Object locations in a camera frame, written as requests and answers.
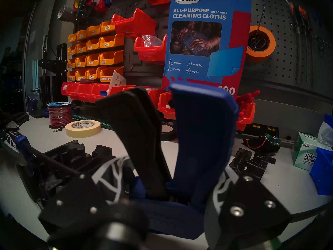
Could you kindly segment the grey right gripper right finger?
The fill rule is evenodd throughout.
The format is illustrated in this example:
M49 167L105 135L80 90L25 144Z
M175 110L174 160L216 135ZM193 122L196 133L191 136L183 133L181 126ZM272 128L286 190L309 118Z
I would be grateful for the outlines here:
M290 212L259 180L227 166L206 202L208 250L275 250L290 221Z

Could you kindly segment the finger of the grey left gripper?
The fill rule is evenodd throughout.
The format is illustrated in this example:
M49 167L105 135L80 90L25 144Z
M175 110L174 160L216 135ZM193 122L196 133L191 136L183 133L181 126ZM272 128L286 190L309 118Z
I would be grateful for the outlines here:
M7 150L15 158L24 158L23 153L15 143L15 138L20 136L20 126L29 121L26 112L10 114L0 112L0 142L1 148Z

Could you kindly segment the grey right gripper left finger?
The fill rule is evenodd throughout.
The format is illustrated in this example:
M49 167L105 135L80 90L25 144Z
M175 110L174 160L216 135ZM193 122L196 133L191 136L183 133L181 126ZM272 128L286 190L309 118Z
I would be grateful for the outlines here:
M46 232L50 235L119 203L126 197L126 167L132 170L130 157L122 156L103 163L92 175L75 176L40 212Z

